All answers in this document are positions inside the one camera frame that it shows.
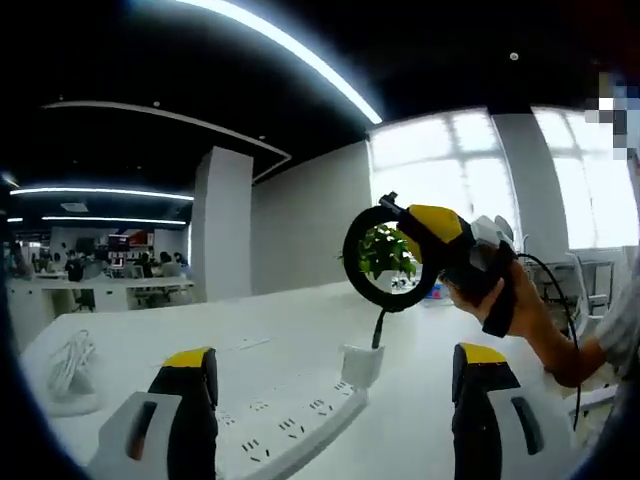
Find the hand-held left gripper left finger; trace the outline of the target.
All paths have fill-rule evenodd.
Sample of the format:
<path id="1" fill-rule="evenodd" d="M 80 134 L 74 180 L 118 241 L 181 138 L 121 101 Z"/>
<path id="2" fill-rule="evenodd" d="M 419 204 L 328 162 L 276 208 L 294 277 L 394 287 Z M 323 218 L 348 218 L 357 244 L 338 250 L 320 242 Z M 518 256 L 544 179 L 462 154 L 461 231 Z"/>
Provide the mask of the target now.
<path id="1" fill-rule="evenodd" d="M 170 356 L 146 391 L 102 425 L 93 479 L 214 479 L 218 424 L 216 350 Z"/>

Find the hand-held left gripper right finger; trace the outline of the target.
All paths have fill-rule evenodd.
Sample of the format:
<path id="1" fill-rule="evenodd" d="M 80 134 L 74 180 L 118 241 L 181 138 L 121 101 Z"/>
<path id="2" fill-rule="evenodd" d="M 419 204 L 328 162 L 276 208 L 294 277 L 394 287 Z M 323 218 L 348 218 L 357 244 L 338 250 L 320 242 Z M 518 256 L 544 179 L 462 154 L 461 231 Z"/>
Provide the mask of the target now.
<path id="1" fill-rule="evenodd" d="M 485 346 L 454 348 L 452 433 L 456 479 L 565 479 L 573 470 L 566 411 L 520 385 Z"/>

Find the person's right hand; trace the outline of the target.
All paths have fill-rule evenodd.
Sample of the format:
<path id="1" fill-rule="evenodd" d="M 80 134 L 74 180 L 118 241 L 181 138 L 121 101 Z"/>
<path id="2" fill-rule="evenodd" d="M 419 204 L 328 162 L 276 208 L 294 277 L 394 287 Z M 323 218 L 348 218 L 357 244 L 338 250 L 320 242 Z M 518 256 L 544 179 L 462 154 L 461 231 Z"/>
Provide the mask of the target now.
<path id="1" fill-rule="evenodd" d="M 537 290 L 518 261 L 512 262 L 510 274 L 515 304 L 508 334 L 533 345 L 538 328 L 548 325 L 550 318 Z M 482 300 L 473 303 L 451 281 L 443 279 L 442 282 L 448 288 L 453 304 L 473 315 L 481 324 L 485 323 L 499 295 L 506 289 L 505 280 L 500 279 Z"/>

